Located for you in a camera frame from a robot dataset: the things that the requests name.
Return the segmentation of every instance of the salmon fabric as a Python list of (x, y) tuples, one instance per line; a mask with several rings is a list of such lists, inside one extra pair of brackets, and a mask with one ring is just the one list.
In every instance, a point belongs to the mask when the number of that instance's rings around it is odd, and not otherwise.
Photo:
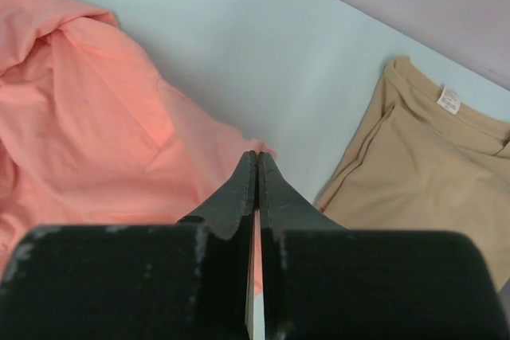
[(35, 225), (175, 223), (264, 149), (76, 0), (0, 0), (0, 139), (2, 269)]

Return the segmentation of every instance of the beige shirt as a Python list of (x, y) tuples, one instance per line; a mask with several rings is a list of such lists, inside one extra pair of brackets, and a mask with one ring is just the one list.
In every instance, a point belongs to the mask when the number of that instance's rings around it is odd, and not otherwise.
[(469, 236), (501, 289), (510, 277), (510, 124), (462, 104), (408, 57), (390, 62), (317, 206), (349, 229)]

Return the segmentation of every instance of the folded shirt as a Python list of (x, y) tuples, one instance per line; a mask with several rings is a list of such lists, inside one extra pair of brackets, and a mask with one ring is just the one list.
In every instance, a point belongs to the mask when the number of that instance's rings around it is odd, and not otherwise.
[(510, 124), (444, 97), (399, 57), (317, 205), (349, 229), (464, 233), (499, 290), (510, 277), (509, 138)]

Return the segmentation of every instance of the worn paint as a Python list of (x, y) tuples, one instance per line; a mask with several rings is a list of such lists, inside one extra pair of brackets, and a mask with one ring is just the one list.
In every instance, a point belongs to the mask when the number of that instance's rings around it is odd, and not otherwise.
[(281, 261), (281, 267), (287, 271), (288, 267), (288, 253), (287, 249), (285, 248), (284, 241), (280, 241), (280, 261)]
[(145, 273), (143, 274), (144, 279), (149, 279), (151, 277), (151, 269), (152, 269), (152, 264), (147, 263), (145, 265)]
[(195, 234), (195, 250), (194, 254), (196, 256), (196, 268), (194, 270), (194, 274), (197, 277), (200, 277), (200, 268), (202, 266), (202, 261), (206, 256), (206, 247), (207, 247), (207, 231), (203, 227), (198, 227), (197, 233)]
[(41, 239), (48, 234), (58, 233), (59, 231), (61, 231), (61, 226), (37, 226), (30, 234), (34, 239)]
[(23, 243), (16, 248), (3, 275), (4, 282), (10, 282), (14, 279), (18, 272), (19, 264), (24, 260), (30, 259), (30, 252), (33, 248), (34, 245), (31, 243)]
[(125, 229), (129, 229), (129, 226), (128, 225), (112, 225), (112, 226), (107, 226), (106, 229), (104, 229), (104, 231), (106, 231), (107, 233), (117, 233), (117, 232), (125, 230)]

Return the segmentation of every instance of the white tag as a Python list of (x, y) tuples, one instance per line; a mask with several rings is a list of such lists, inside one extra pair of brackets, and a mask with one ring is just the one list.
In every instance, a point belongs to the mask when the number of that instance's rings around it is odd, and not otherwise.
[(437, 104), (441, 105), (452, 115), (456, 115), (461, 108), (461, 97), (454, 90), (443, 87), (443, 93), (439, 97)]

